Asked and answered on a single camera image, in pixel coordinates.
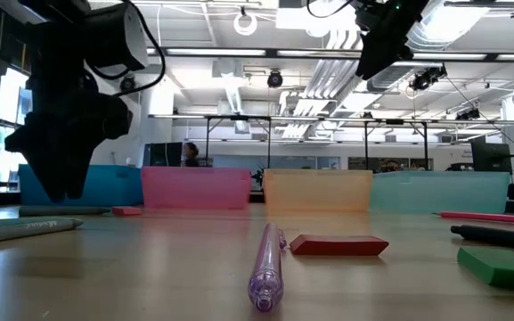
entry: pink marker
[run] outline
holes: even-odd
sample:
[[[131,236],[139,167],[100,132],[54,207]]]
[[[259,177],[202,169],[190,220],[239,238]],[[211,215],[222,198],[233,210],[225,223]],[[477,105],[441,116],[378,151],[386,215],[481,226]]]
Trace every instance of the pink marker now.
[[[459,219],[477,219],[491,222],[508,222],[514,223],[514,215],[503,214],[481,214],[481,213],[464,213],[464,212],[441,212],[441,218],[459,218]]]

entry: desk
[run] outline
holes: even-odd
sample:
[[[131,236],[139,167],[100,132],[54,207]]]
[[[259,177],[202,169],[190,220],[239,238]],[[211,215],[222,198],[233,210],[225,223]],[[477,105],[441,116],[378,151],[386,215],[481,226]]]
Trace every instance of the desk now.
[[[267,216],[264,208],[88,217],[75,231],[0,242],[0,321],[514,319],[514,292],[491,288],[457,264],[461,239],[449,227],[462,221],[431,214]],[[261,315],[247,284],[268,219],[289,241],[303,233],[371,231],[390,245],[380,259],[286,253],[284,298]]]

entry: red eraser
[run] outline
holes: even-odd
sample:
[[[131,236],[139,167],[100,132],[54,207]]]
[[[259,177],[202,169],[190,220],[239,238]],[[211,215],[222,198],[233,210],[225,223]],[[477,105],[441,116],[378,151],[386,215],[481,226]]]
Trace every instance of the red eraser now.
[[[377,256],[389,243],[374,236],[299,235],[290,243],[294,255]]]
[[[112,208],[112,214],[120,216],[142,215],[142,210],[132,206],[115,206]]]

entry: pink plastic bin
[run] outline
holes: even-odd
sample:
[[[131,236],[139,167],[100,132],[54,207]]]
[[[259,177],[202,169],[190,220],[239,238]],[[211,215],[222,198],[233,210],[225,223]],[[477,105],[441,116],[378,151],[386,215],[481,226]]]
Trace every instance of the pink plastic bin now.
[[[250,171],[212,168],[142,168],[146,209],[244,210]]]

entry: computer monitor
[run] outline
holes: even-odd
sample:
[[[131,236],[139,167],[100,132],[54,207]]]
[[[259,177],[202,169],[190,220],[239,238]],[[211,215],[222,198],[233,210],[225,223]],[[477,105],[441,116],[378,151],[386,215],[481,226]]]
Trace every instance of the computer monitor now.
[[[507,144],[472,143],[470,146],[475,171],[512,173],[510,147]]]
[[[182,143],[146,144],[144,148],[144,166],[181,166]]]

